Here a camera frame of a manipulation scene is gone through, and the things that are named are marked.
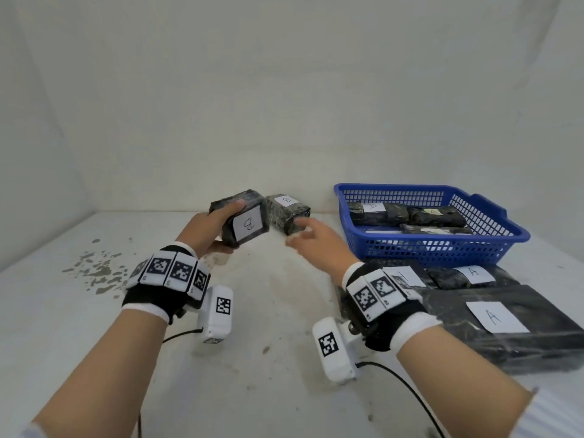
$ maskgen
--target white wristband trim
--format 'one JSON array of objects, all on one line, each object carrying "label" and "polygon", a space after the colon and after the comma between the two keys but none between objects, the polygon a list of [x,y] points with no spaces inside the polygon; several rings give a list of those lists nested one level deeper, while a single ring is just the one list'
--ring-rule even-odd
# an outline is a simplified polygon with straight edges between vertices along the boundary
[{"label": "white wristband trim", "polygon": [[434,315],[426,312],[417,312],[411,315],[406,321],[402,323],[399,329],[395,332],[391,339],[390,349],[394,353],[398,353],[399,349],[405,345],[415,334],[442,324]]},{"label": "white wristband trim", "polygon": [[349,268],[347,269],[347,271],[345,272],[345,275],[343,275],[343,282],[341,283],[341,287],[345,290],[347,290],[347,281],[349,280],[349,278],[351,278],[351,275],[355,273],[355,271],[363,266],[365,263],[358,261],[356,262],[354,265],[350,265]]},{"label": "white wristband trim", "polygon": [[197,260],[199,259],[197,257],[197,254],[194,252],[194,249],[188,244],[183,243],[182,241],[175,241],[174,243],[170,244],[170,246],[179,246],[179,248],[186,249],[193,257],[195,257],[195,259]]},{"label": "white wristband trim", "polygon": [[166,321],[166,324],[171,322],[171,319],[168,318],[168,314],[164,310],[149,302],[129,302],[128,304],[124,304],[121,309],[134,309],[136,311],[148,312],[149,314],[159,316]]}]

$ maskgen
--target person's left hand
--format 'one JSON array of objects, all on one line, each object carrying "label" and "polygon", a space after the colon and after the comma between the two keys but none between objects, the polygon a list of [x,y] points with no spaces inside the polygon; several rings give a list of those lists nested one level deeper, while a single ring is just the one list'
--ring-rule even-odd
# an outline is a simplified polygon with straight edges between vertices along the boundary
[{"label": "person's left hand", "polygon": [[225,246],[223,241],[215,241],[221,234],[225,221],[245,207],[245,200],[237,200],[210,214],[196,214],[182,230],[176,241],[188,244],[198,258],[211,252],[233,253],[233,249]]}]

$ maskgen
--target person's right arm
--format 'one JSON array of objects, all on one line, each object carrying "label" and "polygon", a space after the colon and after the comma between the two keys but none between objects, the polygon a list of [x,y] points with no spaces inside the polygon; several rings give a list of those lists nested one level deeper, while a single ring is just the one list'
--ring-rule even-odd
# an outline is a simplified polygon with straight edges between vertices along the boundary
[{"label": "person's right arm", "polygon": [[[296,221],[310,230],[288,237],[286,245],[341,286],[359,260],[332,228],[314,218]],[[532,398],[440,326],[415,333],[397,357],[453,438],[508,437]]]}]

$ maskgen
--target person's left arm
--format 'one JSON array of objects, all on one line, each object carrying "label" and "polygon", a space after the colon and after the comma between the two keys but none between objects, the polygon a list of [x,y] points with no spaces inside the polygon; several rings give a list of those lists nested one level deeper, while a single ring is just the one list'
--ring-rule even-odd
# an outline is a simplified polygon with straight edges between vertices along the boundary
[{"label": "person's left arm", "polygon": [[[237,201],[195,215],[176,245],[165,250],[198,258],[213,251],[231,253],[215,238],[244,205]],[[113,325],[33,420],[48,438],[126,438],[132,433],[166,326],[186,301],[183,293],[161,287],[152,301],[144,293],[140,285],[129,289]]]}]

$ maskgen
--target basket handle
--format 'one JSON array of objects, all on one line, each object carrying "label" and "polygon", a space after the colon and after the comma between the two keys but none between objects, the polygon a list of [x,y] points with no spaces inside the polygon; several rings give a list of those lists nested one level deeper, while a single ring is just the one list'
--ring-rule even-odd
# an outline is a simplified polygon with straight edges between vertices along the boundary
[{"label": "basket handle", "polygon": [[493,208],[493,211],[497,213],[498,217],[507,219],[507,210],[502,208],[498,204],[493,203],[489,198],[486,198],[481,194],[473,194],[471,195],[471,198],[473,200],[483,201],[487,206]]}]

